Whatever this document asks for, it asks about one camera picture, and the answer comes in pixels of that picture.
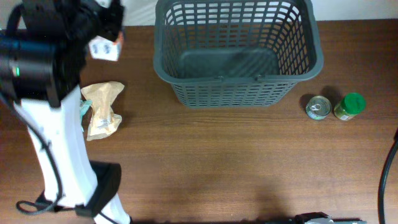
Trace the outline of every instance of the plastic basket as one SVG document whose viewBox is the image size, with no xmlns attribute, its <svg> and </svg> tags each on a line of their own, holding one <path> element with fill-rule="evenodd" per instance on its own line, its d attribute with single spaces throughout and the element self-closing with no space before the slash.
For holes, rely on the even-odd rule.
<svg viewBox="0 0 398 224">
<path fill-rule="evenodd" d="M 154 68 L 190 108 L 269 106 L 323 66 L 309 0 L 159 0 Z"/>
</svg>

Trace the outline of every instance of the green lid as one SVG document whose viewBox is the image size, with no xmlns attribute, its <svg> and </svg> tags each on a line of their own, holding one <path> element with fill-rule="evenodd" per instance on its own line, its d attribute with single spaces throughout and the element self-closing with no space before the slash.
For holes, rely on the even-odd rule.
<svg viewBox="0 0 398 224">
<path fill-rule="evenodd" d="M 350 93 L 344 97 L 341 106 L 347 113 L 357 115 L 365 110 L 366 100 L 359 93 Z"/>
</svg>

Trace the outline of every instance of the basket bottom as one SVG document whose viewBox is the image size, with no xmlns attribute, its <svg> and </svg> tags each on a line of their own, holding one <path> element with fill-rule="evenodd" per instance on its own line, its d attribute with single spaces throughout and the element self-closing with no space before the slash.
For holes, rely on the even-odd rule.
<svg viewBox="0 0 398 224">
<path fill-rule="evenodd" d="M 279 75 L 276 53 L 267 48 L 191 49 L 178 64 L 179 78 Z"/>
</svg>

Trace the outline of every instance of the wooden table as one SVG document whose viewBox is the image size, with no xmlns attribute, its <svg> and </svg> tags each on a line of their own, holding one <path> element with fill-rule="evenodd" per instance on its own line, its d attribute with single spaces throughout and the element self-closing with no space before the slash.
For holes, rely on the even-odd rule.
<svg viewBox="0 0 398 224">
<path fill-rule="evenodd" d="M 119 63 L 89 60 L 82 86 L 126 85 L 113 105 L 123 122 L 87 142 L 90 159 L 119 162 L 119 190 L 134 220 L 233 221 L 323 211 L 377 223 L 377 187 L 398 127 L 398 21 L 319 22 L 325 66 L 268 108 L 190 110 L 152 65 L 154 28 L 130 27 Z M 307 117 L 312 95 L 359 92 L 352 121 Z M 2 223 L 93 223 L 73 212 L 27 217 L 42 173 L 26 128 L 0 107 Z M 90 116 L 84 121 L 87 127 Z M 388 178 L 388 223 L 398 223 L 398 159 Z"/>
</svg>

